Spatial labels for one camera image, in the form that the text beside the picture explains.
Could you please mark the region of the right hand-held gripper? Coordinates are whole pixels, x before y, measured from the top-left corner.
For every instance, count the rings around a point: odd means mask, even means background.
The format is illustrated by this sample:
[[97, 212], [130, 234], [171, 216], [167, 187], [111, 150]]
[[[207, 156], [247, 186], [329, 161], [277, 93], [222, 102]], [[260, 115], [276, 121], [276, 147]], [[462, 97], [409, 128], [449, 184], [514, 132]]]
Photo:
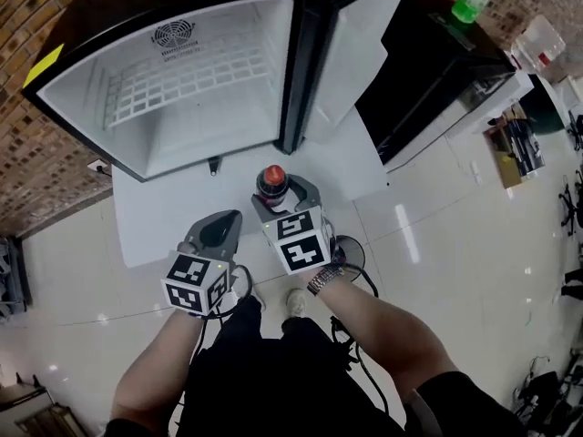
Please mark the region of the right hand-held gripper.
[[295, 213], [277, 218], [257, 194], [251, 196], [251, 204], [286, 273], [294, 275], [330, 263], [335, 236], [321, 207], [319, 189], [305, 178], [289, 175], [289, 190], [298, 199]]

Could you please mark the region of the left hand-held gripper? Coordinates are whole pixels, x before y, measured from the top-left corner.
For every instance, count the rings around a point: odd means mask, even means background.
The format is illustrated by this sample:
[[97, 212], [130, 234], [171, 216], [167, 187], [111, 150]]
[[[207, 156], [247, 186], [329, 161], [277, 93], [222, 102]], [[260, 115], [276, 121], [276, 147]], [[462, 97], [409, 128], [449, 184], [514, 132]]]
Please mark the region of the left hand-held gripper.
[[236, 209], [213, 213], [195, 222], [185, 237], [185, 247], [199, 254], [171, 251], [161, 286], [170, 307], [206, 318], [232, 289], [232, 275], [242, 228]]

